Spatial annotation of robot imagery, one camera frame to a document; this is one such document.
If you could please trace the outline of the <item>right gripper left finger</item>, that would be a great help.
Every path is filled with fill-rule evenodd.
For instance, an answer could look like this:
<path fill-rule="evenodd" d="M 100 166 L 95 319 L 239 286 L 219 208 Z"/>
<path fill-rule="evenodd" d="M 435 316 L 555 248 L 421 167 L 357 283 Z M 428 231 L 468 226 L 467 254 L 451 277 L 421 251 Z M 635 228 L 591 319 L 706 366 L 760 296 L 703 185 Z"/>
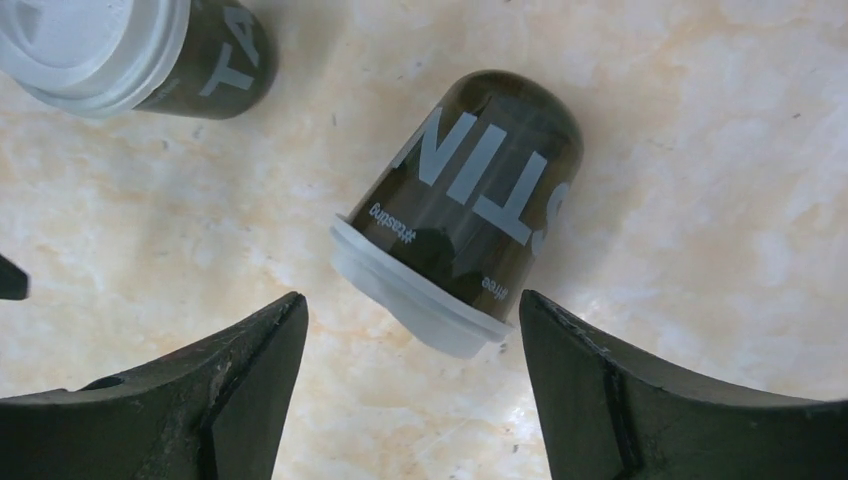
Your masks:
<path fill-rule="evenodd" d="M 1 402 L 5 479 L 268 479 L 309 314 L 292 292 L 81 390 Z"/>

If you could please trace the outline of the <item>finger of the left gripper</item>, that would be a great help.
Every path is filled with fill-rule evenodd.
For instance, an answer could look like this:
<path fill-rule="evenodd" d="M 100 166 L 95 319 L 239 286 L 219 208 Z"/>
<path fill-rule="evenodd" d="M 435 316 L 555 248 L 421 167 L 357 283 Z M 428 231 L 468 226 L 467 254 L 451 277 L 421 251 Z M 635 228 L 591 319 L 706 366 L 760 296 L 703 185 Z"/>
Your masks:
<path fill-rule="evenodd" d="M 22 301 L 29 296 L 29 275 L 3 255 L 0 256 L 0 297 Z"/>

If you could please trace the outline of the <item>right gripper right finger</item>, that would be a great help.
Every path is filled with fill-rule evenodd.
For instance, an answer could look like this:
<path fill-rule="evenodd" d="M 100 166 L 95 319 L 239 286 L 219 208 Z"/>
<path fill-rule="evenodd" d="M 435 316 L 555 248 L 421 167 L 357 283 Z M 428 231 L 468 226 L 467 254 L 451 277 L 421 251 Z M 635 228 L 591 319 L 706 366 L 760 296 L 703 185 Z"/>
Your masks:
<path fill-rule="evenodd" d="M 521 335 L 555 479 L 843 479 L 847 404 L 755 390 L 650 354 L 538 292 Z"/>

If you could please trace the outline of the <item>dark printed coffee cup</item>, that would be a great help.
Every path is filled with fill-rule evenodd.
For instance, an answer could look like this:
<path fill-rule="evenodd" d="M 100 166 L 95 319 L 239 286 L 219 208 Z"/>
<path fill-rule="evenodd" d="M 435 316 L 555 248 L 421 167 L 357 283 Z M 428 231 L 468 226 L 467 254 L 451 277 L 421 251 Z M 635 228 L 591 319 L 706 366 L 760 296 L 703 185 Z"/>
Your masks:
<path fill-rule="evenodd" d="M 578 122 L 521 75 L 457 80 L 348 216 L 371 244 L 504 321 L 582 162 Z"/>
<path fill-rule="evenodd" d="M 136 111 L 223 120 L 264 98 L 278 54 L 259 18 L 239 1 L 194 1 L 173 69 Z"/>

